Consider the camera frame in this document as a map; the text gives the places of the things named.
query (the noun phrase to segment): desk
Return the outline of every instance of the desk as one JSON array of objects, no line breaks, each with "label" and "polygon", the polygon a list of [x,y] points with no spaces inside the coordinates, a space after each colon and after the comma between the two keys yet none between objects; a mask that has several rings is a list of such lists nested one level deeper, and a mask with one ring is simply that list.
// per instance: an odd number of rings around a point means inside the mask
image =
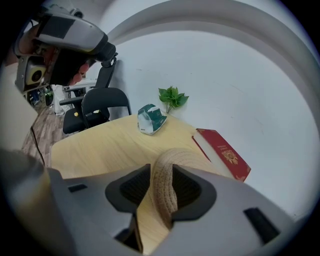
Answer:
[{"label": "desk", "polygon": [[[137,116],[130,115],[81,131],[53,145],[51,167],[64,179],[104,174],[151,164],[171,148],[187,148],[202,154],[192,140],[196,129],[168,116],[153,136],[139,132]],[[143,253],[150,254],[169,233],[159,221],[149,193],[142,200],[137,219]]]}]

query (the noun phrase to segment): wooden floor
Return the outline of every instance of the wooden floor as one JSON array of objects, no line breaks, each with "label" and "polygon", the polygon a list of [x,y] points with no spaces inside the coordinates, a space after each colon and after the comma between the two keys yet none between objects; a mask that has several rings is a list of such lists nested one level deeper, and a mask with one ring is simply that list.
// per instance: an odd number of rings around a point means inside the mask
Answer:
[{"label": "wooden floor", "polygon": [[[45,99],[37,104],[34,109],[38,112],[38,117],[33,124],[34,133],[39,149],[43,155],[45,166],[51,167],[51,147],[58,141],[72,135],[64,134],[64,115],[56,116],[55,107],[46,106]],[[41,162],[41,157],[37,151],[32,135],[29,132],[22,146],[25,154],[37,158]]]}]

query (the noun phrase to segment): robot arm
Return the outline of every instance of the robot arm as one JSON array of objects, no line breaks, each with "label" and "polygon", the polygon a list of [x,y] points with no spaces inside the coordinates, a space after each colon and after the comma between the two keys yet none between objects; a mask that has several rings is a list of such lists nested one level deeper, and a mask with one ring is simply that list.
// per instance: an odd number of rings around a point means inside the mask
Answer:
[{"label": "robot arm", "polygon": [[[63,8],[41,7],[32,17],[39,23],[33,54],[19,50],[20,33],[14,45],[19,58],[16,86],[42,85],[68,86],[79,68],[88,63],[108,62],[116,53],[116,47],[108,42],[108,36],[96,25],[81,18],[76,9],[71,14]],[[54,47],[53,56],[45,63],[44,53]]]}]

